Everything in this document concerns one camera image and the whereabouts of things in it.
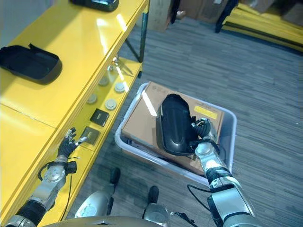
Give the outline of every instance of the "black device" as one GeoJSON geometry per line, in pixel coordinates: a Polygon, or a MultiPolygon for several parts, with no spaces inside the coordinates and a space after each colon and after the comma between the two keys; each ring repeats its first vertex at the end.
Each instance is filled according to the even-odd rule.
{"type": "Polygon", "coordinates": [[[76,5],[86,6],[93,9],[98,9],[105,12],[114,11],[118,5],[119,0],[70,0],[76,5]]]}
{"type": "Polygon", "coordinates": [[[62,62],[57,55],[32,44],[29,49],[19,45],[1,48],[0,66],[38,84],[51,83],[62,70],[62,62]]]}
{"type": "Polygon", "coordinates": [[[180,95],[169,94],[158,112],[158,146],[173,155],[192,155],[195,151],[190,147],[190,142],[198,140],[198,135],[191,126],[196,118],[190,116],[187,102],[180,95]]]}
{"type": "Polygon", "coordinates": [[[92,117],[90,118],[90,121],[104,127],[106,121],[108,120],[108,117],[109,113],[103,110],[96,109],[92,117]]]}

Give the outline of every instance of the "yellow table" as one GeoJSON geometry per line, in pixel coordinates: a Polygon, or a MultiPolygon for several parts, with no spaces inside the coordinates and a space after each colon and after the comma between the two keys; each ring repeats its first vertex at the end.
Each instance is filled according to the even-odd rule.
{"type": "MultiPolygon", "coordinates": [[[[9,45],[33,45],[57,54],[63,69],[49,85],[39,85],[0,69],[1,124],[1,222],[5,223],[33,192],[39,183],[38,170],[52,161],[65,132],[72,126],[81,135],[89,126],[100,131],[95,145],[84,143],[77,156],[77,173],[72,178],[68,210],[84,182],[98,152],[126,99],[142,63],[121,59],[133,75],[107,71],[113,57],[129,35],[141,13],[148,13],[148,0],[120,1],[110,13],[58,1],[9,45]],[[103,76],[105,87],[98,85],[103,76]],[[125,92],[114,91],[122,82],[125,92]],[[97,102],[86,101],[92,94],[97,102]],[[106,110],[106,100],[117,101],[114,110],[106,110]],[[89,119],[95,109],[109,112],[104,127],[89,119]]],[[[40,226],[58,221],[67,202],[69,176],[58,194],[55,206],[45,215],[40,226]]]]}

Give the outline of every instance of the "black joint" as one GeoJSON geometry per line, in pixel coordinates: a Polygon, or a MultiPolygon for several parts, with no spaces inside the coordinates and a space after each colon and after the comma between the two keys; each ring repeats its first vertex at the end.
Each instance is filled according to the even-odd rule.
{"type": "Polygon", "coordinates": [[[19,209],[17,215],[27,218],[37,226],[45,213],[46,209],[41,203],[35,200],[28,200],[23,207],[19,209]]]}
{"type": "Polygon", "coordinates": [[[206,178],[209,184],[211,184],[215,179],[224,176],[232,176],[229,170],[224,167],[211,168],[206,172],[206,178]]]}
{"type": "Polygon", "coordinates": [[[68,162],[65,172],[66,172],[66,175],[76,173],[77,172],[77,162],[76,161],[68,162]]]}

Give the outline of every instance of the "black cable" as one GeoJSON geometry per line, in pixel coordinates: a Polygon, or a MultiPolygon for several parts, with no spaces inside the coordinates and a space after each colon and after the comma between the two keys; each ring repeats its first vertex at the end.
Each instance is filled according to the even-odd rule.
{"type": "Polygon", "coordinates": [[[62,217],[61,217],[60,221],[62,221],[62,220],[63,220],[63,218],[64,218],[65,212],[66,212],[67,207],[68,207],[68,204],[69,204],[69,202],[70,202],[70,198],[71,198],[71,180],[70,180],[70,190],[69,190],[69,192],[68,192],[68,199],[67,199],[67,203],[66,203],[66,206],[65,206],[65,209],[64,209],[64,213],[63,213],[63,215],[62,215],[62,217]]]}
{"type": "Polygon", "coordinates": [[[207,206],[205,206],[205,205],[196,197],[196,195],[190,190],[190,188],[194,188],[194,189],[197,189],[197,190],[203,191],[203,192],[211,192],[211,191],[205,190],[205,189],[202,189],[202,188],[197,188],[197,187],[195,187],[195,186],[193,186],[193,185],[191,185],[191,184],[188,184],[188,185],[187,185],[187,189],[188,189],[189,192],[194,196],[194,198],[198,201],[198,203],[200,203],[205,209],[207,209],[207,210],[210,212],[210,209],[209,209],[207,206]]]}
{"type": "Polygon", "coordinates": [[[198,227],[195,224],[195,221],[192,219],[189,219],[188,216],[186,215],[186,213],[179,213],[179,212],[173,212],[175,215],[179,216],[180,218],[182,218],[183,220],[185,220],[186,222],[188,222],[189,224],[191,224],[193,227],[198,227]]]}
{"type": "Polygon", "coordinates": [[[41,172],[50,164],[51,162],[46,163],[44,166],[42,166],[38,172],[38,178],[40,181],[43,180],[42,176],[41,176],[41,172]]]}

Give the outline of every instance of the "cardboard box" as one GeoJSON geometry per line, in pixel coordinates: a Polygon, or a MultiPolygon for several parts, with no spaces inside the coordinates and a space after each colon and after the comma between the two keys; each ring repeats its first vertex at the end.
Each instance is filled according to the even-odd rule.
{"type": "MultiPolygon", "coordinates": [[[[170,23],[172,0],[150,0],[147,29],[164,32],[170,23]]],[[[142,15],[139,17],[137,26],[142,25],[142,15]]]]}
{"type": "Polygon", "coordinates": [[[186,11],[187,17],[197,19],[202,2],[202,0],[181,0],[179,10],[186,11]]]}
{"type": "Polygon", "coordinates": [[[285,7],[282,18],[288,22],[303,26],[303,1],[291,0],[285,7]]]}
{"type": "Polygon", "coordinates": [[[197,18],[208,23],[216,23],[227,2],[228,0],[204,0],[197,18]]]}
{"type": "Polygon", "coordinates": [[[265,13],[275,0],[241,0],[242,3],[248,5],[258,11],[265,13]]]}
{"type": "Polygon", "coordinates": [[[172,93],[180,95],[188,103],[191,116],[196,116],[196,119],[209,118],[214,124],[219,137],[224,112],[154,82],[150,82],[143,91],[137,106],[122,127],[122,135],[156,152],[160,157],[164,157],[195,174],[202,175],[204,173],[200,160],[195,155],[175,156],[158,147],[156,116],[163,100],[168,94],[172,93]]]}
{"type": "Polygon", "coordinates": [[[186,16],[208,23],[215,23],[222,14],[228,0],[181,0],[179,10],[186,16]]]}

